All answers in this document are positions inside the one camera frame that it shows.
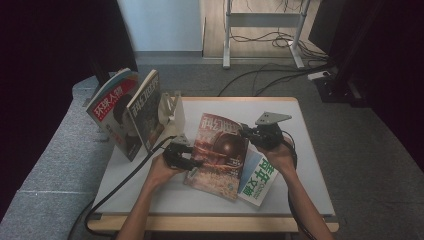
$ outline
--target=forearm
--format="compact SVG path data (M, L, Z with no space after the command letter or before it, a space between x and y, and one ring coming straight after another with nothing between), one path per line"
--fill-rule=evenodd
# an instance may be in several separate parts
M290 200L302 224L316 239L334 239L297 173L294 170L282 171L282 173L290 193Z
M143 239L154 186L144 185L130 214L119 231L118 240Z

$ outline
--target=magazine cover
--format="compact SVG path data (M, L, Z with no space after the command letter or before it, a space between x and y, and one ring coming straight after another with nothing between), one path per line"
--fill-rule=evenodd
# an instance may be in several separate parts
M133 160L142 145L126 110L138 88L138 74L126 68L107 81L87 106L87 113L115 145Z
M187 173L184 184L227 199L237 199L248 140L240 125L230 119L204 113L191 158L204 164Z
M159 121L161 97L159 73L153 69L126 106L147 151L153 148L165 129Z
M239 197L260 207L277 174L278 171L263 154L248 149L238 190Z

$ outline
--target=hand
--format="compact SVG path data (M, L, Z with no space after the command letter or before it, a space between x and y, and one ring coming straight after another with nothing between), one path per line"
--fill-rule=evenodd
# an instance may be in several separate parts
M290 143L290 145L293 145L289 138L284 139ZM265 150L261 147L256 147L256 149L263 153L269 163L283 175L284 173L296 171L290 149L285 145L280 143L280 145L271 150Z
M184 171L185 170L182 169L172 169L168 167L165 159L163 158L163 155L160 154L153 158L152 165L150 166L150 170L144 184L156 188L166 183L174 175Z

